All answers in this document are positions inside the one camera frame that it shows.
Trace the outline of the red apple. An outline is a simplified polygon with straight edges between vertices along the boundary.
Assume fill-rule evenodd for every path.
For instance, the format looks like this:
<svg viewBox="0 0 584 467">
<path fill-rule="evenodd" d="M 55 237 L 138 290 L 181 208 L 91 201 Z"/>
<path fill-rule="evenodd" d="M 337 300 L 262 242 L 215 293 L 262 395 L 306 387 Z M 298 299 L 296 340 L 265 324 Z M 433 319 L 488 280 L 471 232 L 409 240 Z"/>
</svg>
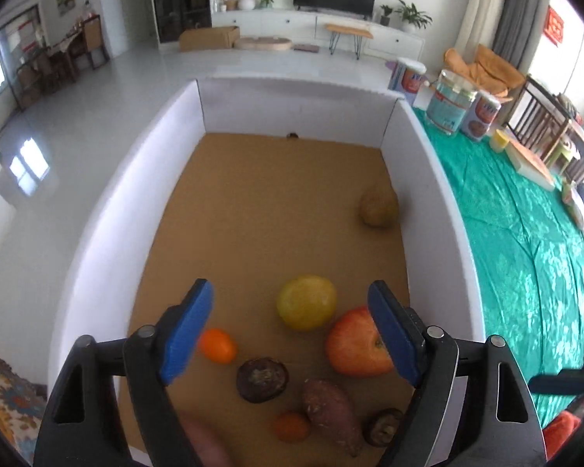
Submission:
<svg viewBox="0 0 584 467">
<path fill-rule="evenodd" d="M 393 371 L 394 364 L 367 307 L 343 314 L 325 340 L 325 354 L 338 374 L 368 378 Z"/>
</svg>

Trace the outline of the dark avocado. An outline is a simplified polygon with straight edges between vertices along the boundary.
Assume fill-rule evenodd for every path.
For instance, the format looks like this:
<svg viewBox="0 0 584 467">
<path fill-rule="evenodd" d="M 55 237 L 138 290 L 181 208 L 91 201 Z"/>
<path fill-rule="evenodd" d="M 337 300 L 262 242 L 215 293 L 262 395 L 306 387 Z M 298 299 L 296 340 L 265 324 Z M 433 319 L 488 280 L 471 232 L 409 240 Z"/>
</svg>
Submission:
<svg viewBox="0 0 584 467">
<path fill-rule="evenodd" d="M 376 448 L 388 447 L 398 431 L 404 413 L 396 408 L 386 408 L 368 415 L 362 423 L 365 442 Z"/>
</svg>

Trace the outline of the orange tangerine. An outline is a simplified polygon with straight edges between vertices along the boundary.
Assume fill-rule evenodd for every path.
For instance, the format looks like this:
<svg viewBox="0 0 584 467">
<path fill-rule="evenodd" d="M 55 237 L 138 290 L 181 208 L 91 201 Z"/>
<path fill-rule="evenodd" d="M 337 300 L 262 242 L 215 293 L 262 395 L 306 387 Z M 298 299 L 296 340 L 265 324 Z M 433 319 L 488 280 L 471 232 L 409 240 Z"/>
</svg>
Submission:
<svg viewBox="0 0 584 467">
<path fill-rule="evenodd" d="M 229 365 L 237 356 L 237 345 L 227 332 L 217 328 L 206 329 L 198 339 L 198 350 L 213 363 Z"/>
</svg>

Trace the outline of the brown round pear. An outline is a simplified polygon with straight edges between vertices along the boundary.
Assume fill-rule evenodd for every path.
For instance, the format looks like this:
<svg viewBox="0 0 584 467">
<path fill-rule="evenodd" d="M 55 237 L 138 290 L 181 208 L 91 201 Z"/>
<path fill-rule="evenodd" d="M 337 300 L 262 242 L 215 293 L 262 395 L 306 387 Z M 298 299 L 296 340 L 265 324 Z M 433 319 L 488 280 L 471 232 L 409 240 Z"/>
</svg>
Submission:
<svg viewBox="0 0 584 467">
<path fill-rule="evenodd" d="M 318 275 L 301 275 L 283 285 L 276 310 L 283 323 L 295 331 L 311 331 L 329 323 L 338 309 L 338 292 L 332 281 Z"/>
</svg>

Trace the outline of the dark mangosteen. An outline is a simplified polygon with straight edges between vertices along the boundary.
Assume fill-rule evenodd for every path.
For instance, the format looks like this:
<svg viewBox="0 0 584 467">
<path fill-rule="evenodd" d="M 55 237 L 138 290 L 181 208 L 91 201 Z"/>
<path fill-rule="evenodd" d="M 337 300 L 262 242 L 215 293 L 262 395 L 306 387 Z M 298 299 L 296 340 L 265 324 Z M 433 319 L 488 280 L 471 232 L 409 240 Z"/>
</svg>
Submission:
<svg viewBox="0 0 584 467">
<path fill-rule="evenodd" d="M 237 370 L 236 390 L 239 397 L 251 404 L 276 399 L 287 389 L 289 371 L 272 357 L 247 360 Z"/>
</svg>

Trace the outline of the green tablecloth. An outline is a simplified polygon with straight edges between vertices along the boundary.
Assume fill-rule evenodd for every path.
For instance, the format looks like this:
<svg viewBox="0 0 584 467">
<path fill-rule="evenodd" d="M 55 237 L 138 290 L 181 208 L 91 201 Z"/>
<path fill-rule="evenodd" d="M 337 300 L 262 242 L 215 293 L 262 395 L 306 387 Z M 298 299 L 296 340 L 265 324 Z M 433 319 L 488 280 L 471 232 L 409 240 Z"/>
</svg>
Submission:
<svg viewBox="0 0 584 467">
<path fill-rule="evenodd" d="M 478 275 L 485 332 L 526 379 L 584 365 L 584 234 L 558 191 L 518 174 L 486 141 L 415 116 L 452 187 Z"/>
</svg>

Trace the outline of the brown sweet potato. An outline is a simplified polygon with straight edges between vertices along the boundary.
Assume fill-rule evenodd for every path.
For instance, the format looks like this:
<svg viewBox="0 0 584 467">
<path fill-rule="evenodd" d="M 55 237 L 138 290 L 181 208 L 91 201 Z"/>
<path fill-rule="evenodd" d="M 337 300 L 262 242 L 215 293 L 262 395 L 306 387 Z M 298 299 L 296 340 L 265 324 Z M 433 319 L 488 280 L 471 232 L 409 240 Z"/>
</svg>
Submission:
<svg viewBox="0 0 584 467">
<path fill-rule="evenodd" d="M 301 403 L 310 422 L 323 436 L 351 458 L 361 454 L 364 443 L 361 422 L 344 389 L 327 379 L 306 379 Z"/>
</svg>

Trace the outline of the white cardboard box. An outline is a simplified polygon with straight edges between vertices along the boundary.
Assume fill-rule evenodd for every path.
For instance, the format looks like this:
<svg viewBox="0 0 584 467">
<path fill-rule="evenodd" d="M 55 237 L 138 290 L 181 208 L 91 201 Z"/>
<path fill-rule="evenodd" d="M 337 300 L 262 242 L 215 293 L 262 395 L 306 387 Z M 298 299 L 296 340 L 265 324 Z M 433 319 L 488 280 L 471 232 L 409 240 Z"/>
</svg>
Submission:
<svg viewBox="0 0 584 467">
<path fill-rule="evenodd" d="M 390 187 L 399 218 L 366 226 L 363 193 Z M 398 93 L 276 78 L 193 80 L 139 136 L 86 226 L 60 301 L 50 349 L 51 391 L 74 342 L 126 339 L 180 304 L 199 278 L 214 292 L 203 329 L 227 327 L 242 356 L 278 357 L 292 377 L 330 370 L 318 333 L 277 316 L 281 285 L 320 274 L 341 308 L 368 306 L 384 281 L 425 326 L 484 339 L 478 277 L 452 188 L 423 125 Z M 248 466 L 346 466 L 311 441 L 283 452 L 237 397 L 234 373 L 194 352 L 167 386 L 175 411 L 194 407 Z M 359 404 L 396 397 L 396 369 L 353 388 Z M 127 382 L 114 379 L 127 443 L 145 451 Z"/>
</svg>

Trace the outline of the yellow lid small jar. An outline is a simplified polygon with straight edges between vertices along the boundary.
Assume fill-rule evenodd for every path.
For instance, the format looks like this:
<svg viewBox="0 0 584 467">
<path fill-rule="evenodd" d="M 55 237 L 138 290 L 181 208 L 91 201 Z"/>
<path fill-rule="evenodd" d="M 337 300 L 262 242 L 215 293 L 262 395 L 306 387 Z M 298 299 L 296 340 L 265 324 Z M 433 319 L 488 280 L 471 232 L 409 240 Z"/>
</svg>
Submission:
<svg viewBox="0 0 584 467">
<path fill-rule="evenodd" d="M 495 129 L 489 137 L 488 144 L 495 153 L 502 153 L 510 143 L 510 135 L 501 129 Z"/>
</svg>

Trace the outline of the right red-label tin can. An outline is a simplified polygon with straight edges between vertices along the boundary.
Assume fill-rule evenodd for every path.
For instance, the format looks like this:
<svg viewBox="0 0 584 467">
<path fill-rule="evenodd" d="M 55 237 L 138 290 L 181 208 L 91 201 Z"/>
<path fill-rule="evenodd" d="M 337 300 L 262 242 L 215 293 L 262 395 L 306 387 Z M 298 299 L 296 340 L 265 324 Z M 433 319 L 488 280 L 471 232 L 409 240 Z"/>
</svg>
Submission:
<svg viewBox="0 0 584 467">
<path fill-rule="evenodd" d="M 501 110 L 498 98 L 486 91 L 479 91 L 467 110 L 459 130 L 471 140 L 481 141 Z"/>
</svg>

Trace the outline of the red-label tin can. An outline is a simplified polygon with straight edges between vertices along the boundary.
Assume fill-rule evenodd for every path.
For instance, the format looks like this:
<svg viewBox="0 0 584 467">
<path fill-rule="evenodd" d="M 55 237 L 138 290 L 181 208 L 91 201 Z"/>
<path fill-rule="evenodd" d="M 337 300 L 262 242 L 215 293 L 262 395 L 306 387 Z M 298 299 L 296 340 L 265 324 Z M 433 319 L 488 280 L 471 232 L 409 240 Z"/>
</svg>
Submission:
<svg viewBox="0 0 584 467">
<path fill-rule="evenodd" d="M 402 94 L 408 104 L 413 105 L 426 79 L 426 72 L 427 68 L 422 62 L 399 57 L 392 69 L 387 89 Z"/>
<path fill-rule="evenodd" d="M 467 110 L 459 130 L 471 140 L 481 141 L 501 110 L 498 98 L 486 91 L 479 91 Z"/>
</svg>

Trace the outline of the orange lounge chair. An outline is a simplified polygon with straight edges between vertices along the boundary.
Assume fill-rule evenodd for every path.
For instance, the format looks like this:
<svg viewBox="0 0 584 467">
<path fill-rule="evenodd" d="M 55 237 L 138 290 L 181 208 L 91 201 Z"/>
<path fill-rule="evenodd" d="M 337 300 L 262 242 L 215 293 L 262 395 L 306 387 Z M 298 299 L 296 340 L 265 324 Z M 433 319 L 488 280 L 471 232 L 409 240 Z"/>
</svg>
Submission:
<svg viewBox="0 0 584 467">
<path fill-rule="evenodd" d="M 502 104 L 512 101 L 512 94 L 516 94 L 525 84 L 526 78 L 517 68 L 483 44 L 476 47 L 472 63 L 466 63 L 453 47 L 444 53 L 443 60 L 448 71 L 464 77 Z"/>
</svg>

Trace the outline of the small potted plant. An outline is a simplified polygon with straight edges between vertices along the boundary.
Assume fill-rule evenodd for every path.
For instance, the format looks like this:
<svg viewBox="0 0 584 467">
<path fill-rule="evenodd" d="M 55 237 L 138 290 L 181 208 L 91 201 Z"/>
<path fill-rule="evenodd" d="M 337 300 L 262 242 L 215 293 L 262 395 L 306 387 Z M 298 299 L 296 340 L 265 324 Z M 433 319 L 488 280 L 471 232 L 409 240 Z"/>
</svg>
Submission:
<svg viewBox="0 0 584 467">
<path fill-rule="evenodd" d="M 383 26 L 390 26 L 390 19 L 391 15 L 394 12 L 394 8 L 388 4 L 382 4 L 380 6 L 381 9 L 381 17 L 380 17 L 380 24 Z"/>
</svg>

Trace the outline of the large potted plant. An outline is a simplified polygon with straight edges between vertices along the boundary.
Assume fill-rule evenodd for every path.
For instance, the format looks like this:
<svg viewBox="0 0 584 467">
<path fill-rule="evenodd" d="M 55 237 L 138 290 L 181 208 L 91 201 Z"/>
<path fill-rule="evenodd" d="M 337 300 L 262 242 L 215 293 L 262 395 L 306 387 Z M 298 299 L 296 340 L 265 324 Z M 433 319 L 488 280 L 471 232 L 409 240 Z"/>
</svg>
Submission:
<svg viewBox="0 0 584 467">
<path fill-rule="evenodd" d="M 399 0 L 396 15 L 400 19 L 400 30 L 405 33 L 426 30 L 433 24 L 429 13 L 419 10 L 415 3 L 406 3 L 404 0 Z"/>
</svg>

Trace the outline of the cardboard box on floor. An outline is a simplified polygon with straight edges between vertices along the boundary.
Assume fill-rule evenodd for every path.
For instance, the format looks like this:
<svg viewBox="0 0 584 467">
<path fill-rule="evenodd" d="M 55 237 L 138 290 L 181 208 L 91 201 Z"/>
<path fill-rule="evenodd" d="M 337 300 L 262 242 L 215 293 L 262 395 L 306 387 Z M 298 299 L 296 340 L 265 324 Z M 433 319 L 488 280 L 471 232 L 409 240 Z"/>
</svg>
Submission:
<svg viewBox="0 0 584 467">
<path fill-rule="evenodd" d="M 240 38 L 238 26 L 220 28 L 194 28 L 186 30 L 179 37 L 179 51 L 211 51 L 212 49 L 231 49 Z"/>
</svg>

